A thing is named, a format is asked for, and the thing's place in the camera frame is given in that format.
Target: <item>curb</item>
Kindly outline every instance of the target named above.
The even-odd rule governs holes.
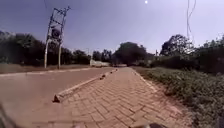
[[[153,90],[153,92],[157,92],[157,90],[152,85],[150,85],[137,71],[135,71],[134,69],[132,70],[135,75],[137,75],[145,84],[147,84]]]
[[[77,84],[77,85],[74,85],[73,87],[69,88],[69,89],[66,89],[64,91],[61,91],[59,92],[58,94],[55,94],[54,95],[54,99],[53,99],[53,102],[55,103],[61,103],[63,100],[65,100],[67,97],[71,96],[76,90],[80,89],[82,86],[90,83],[90,82],[93,82],[93,81],[96,81],[96,80],[102,80],[104,79],[106,76],[108,76],[109,74],[112,74],[114,72],[116,72],[118,69],[114,69],[112,71],[109,71],[109,72],[106,72],[106,73],[103,73],[97,77],[94,77],[94,78],[91,78],[87,81],[84,81],[80,84]]]
[[[6,73],[6,74],[0,74],[0,77],[16,76],[16,75],[36,75],[36,74],[55,73],[55,72],[67,72],[67,71],[74,72],[74,71],[84,71],[84,70],[90,70],[90,69],[94,69],[94,68],[79,68],[79,69],[62,69],[62,70]]]

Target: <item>blue sky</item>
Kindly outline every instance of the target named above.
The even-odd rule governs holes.
[[[44,41],[53,7],[72,8],[63,46],[74,50],[115,50],[132,41],[155,53],[174,34],[187,35],[187,0],[0,0],[0,30],[31,33]],[[197,0],[190,19],[194,45],[224,32],[224,1]]]

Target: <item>paved walkway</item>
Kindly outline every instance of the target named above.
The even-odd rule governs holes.
[[[20,123],[35,128],[128,128],[145,124],[151,128],[190,127],[185,109],[149,86],[131,68],[120,68],[60,104],[34,110]]]

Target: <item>road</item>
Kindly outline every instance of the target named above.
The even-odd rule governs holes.
[[[111,70],[94,68],[0,76],[0,101],[7,114],[16,119],[52,103],[54,94]]]

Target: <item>metal pole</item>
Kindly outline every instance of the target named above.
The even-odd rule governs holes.
[[[51,24],[52,24],[53,15],[54,15],[54,10],[52,12],[52,15],[51,15],[51,18],[50,18],[50,22],[48,24],[47,38],[46,38],[46,47],[45,47],[45,54],[44,54],[44,68],[47,68],[47,52],[48,52],[49,31],[50,31],[50,27],[51,27]]]

